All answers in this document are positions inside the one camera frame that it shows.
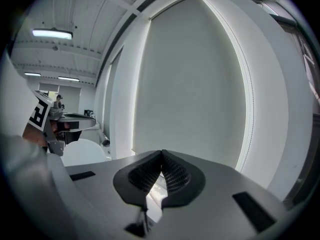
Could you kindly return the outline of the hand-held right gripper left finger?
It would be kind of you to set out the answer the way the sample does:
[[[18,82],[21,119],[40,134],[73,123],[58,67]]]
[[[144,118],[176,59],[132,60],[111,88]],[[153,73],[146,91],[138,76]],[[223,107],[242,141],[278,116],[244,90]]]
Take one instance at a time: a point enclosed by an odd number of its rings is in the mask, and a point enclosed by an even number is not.
[[[147,195],[162,169],[161,151],[67,167],[72,212],[80,240],[161,240],[149,226]]]

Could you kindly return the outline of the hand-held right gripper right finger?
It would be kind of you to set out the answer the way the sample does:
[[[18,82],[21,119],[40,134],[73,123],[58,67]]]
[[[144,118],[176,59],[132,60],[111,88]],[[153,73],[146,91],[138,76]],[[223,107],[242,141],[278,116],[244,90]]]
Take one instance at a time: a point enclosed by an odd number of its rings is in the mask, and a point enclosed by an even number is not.
[[[192,175],[198,168],[204,180],[188,205],[163,209],[161,240],[254,239],[287,213],[277,197],[229,166],[174,151],[162,154]]]

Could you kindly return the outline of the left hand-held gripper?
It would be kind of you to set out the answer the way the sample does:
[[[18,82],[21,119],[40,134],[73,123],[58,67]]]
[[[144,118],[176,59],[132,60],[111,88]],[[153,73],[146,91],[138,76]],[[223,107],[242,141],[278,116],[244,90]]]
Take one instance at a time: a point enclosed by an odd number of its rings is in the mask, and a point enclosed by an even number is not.
[[[78,132],[96,125],[96,119],[93,117],[78,113],[64,113],[60,101],[54,101],[39,90],[35,90],[33,94],[38,99],[38,104],[28,123],[42,133],[50,153],[63,156],[65,146],[79,139]],[[55,135],[50,121],[60,122],[63,126],[67,124],[67,131]]]

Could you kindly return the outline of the person's left hand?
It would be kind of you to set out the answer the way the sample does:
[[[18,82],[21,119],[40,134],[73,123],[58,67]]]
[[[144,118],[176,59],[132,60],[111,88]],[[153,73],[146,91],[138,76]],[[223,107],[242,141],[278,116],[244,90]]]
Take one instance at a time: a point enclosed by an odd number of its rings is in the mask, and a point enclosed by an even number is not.
[[[70,130],[70,125],[67,122],[50,121],[51,129],[55,135],[60,132],[68,132]]]

